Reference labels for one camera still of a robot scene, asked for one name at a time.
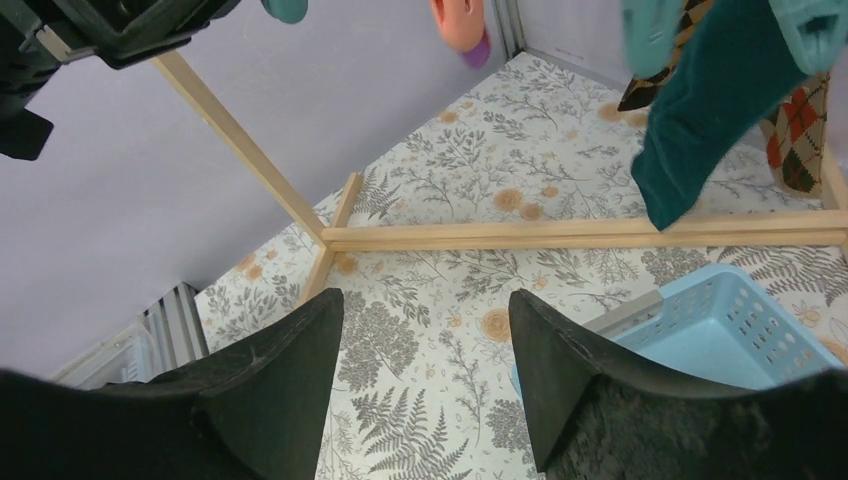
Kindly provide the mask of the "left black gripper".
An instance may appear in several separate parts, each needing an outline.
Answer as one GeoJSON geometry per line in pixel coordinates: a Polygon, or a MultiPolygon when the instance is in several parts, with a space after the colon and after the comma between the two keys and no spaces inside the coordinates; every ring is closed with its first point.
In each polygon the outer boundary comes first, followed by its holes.
{"type": "Polygon", "coordinates": [[[189,43],[236,2],[2,0],[1,153],[41,154],[54,125],[29,102],[56,72],[87,57],[120,70],[189,43]]]}

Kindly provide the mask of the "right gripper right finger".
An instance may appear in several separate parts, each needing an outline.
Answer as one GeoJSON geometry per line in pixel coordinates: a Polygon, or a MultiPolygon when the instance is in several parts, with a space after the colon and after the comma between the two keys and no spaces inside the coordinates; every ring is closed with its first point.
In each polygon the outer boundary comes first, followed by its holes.
{"type": "Polygon", "coordinates": [[[538,471],[549,479],[842,479],[847,374],[746,390],[665,367],[534,294],[509,301],[538,471]]]}

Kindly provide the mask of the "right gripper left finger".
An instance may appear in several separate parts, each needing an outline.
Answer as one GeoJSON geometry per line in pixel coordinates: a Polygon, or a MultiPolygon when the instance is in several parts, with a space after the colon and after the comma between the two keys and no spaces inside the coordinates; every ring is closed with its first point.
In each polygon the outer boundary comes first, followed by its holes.
{"type": "Polygon", "coordinates": [[[329,288],[146,382],[81,390],[1,373],[5,479],[311,479],[342,337],[329,288]]]}

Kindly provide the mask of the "dark teal sock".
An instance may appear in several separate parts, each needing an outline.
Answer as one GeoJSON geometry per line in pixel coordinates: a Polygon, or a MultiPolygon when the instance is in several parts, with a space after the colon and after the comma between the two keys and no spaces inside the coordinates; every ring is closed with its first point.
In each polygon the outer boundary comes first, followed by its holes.
{"type": "Polygon", "coordinates": [[[725,154],[806,76],[766,1],[717,1],[655,97],[631,176],[662,231],[695,204],[725,154]]]}

